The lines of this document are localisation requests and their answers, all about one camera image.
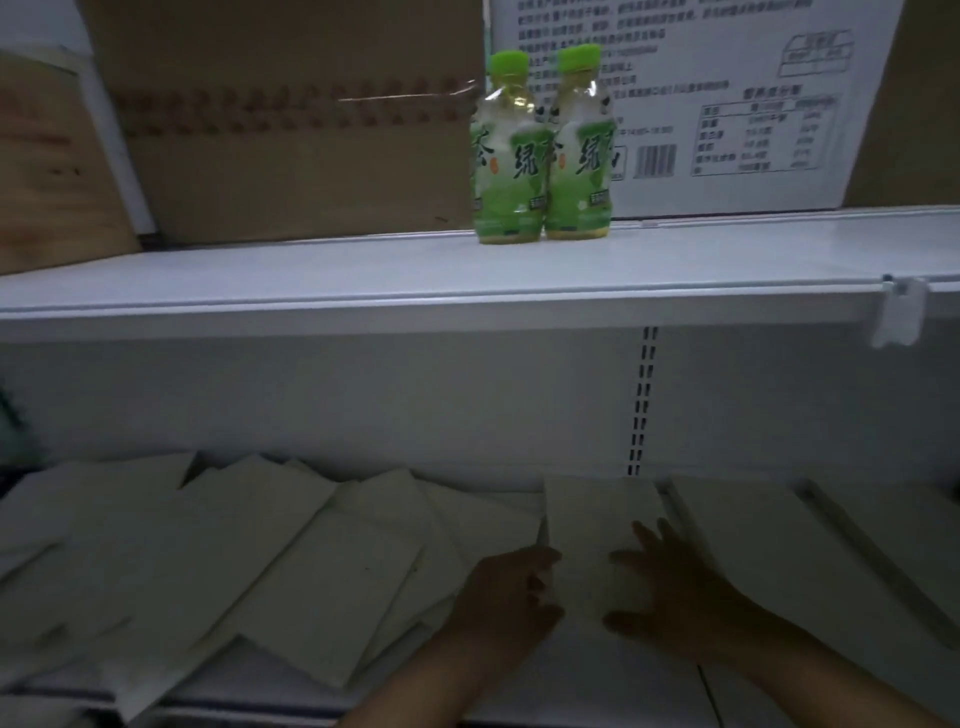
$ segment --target plastic bottle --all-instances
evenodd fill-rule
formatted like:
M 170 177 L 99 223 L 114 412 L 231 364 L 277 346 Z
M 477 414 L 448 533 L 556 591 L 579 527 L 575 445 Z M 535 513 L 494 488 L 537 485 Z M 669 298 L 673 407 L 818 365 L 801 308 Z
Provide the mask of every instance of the plastic bottle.
M 470 119 L 473 226 L 481 243 L 540 239 L 550 132 L 535 114 L 522 51 L 490 59 L 492 91 Z
M 610 231 L 613 138 L 610 93 L 597 81 L 600 46 L 564 48 L 547 124 L 553 131 L 546 236 L 554 240 L 603 237 Z

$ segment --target green bottle cap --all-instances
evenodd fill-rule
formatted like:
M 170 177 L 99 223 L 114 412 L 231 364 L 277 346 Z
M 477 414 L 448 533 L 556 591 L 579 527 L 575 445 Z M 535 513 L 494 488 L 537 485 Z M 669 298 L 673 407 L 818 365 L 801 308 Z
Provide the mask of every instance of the green bottle cap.
M 526 76 L 530 57 L 523 51 L 500 51 L 490 56 L 491 76 Z
M 557 53 L 557 68 L 561 73 L 587 71 L 600 65 L 600 46 L 584 43 L 564 48 Z

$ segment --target metal shelf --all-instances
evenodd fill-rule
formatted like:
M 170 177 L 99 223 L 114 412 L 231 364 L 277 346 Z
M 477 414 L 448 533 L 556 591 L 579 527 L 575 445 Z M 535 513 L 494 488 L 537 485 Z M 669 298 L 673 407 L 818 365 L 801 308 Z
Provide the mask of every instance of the metal shelf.
M 0 341 L 865 319 L 884 276 L 960 315 L 960 207 L 637 223 L 481 246 L 411 233 L 144 253 L 0 279 Z

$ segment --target white cardboard box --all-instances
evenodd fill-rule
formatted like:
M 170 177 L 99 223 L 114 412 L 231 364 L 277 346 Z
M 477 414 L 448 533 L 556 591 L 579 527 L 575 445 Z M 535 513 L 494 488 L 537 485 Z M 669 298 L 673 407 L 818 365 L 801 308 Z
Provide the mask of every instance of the white cardboard box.
M 614 217 L 839 207 L 902 0 L 491 0 L 493 51 L 604 48 Z

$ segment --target nutrition facts table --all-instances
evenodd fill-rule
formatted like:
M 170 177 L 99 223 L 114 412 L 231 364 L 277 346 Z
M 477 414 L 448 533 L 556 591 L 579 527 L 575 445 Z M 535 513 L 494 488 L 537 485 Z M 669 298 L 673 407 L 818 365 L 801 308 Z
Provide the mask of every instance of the nutrition facts table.
M 714 104 L 701 109 L 694 177 L 817 169 L 839 95 Z

